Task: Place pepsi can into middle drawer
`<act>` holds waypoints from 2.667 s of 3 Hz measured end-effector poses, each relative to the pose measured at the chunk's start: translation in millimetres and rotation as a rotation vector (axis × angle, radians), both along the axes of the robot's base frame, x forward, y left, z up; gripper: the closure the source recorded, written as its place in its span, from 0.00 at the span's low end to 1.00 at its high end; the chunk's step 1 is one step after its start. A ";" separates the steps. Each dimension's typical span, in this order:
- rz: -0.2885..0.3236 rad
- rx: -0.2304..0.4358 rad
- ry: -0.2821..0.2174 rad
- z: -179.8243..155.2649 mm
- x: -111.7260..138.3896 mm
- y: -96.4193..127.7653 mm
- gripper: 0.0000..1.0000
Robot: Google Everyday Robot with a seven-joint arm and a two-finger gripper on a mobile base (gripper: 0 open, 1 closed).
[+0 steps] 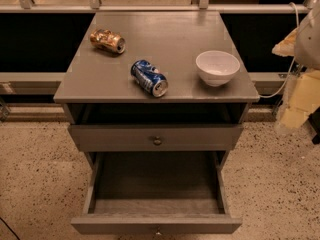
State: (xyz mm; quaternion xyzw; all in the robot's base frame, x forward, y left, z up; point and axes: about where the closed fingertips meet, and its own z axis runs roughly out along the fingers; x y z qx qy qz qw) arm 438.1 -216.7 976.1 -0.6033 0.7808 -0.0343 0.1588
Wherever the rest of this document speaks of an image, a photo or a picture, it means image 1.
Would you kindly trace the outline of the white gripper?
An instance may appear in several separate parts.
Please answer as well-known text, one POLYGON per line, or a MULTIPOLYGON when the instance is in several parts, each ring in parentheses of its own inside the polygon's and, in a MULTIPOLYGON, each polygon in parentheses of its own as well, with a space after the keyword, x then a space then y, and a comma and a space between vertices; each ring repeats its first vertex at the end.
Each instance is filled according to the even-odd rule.
MULTIPOLYGON (((294 29, 272 48, 272 53, 282 57, 294 56, 296 36, 297 29, 294 29)), ((278 131, 298 129, 319 107, 320 71, 311 69, 297 79, 288 107, 279 108, 275 128, 278 131)))

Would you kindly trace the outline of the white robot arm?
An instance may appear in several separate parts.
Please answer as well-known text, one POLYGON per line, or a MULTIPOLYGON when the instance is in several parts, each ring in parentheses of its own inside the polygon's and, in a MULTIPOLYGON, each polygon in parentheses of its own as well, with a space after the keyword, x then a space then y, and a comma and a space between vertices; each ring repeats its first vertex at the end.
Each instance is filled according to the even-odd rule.
POLYGON ((299 128, 320 107, 320 4, 315 5, 299 26, 273 47, 272 53, 292 56, 307 68, 294 85, 287 88, 289 99, 278 118, 286 128, 299 128))

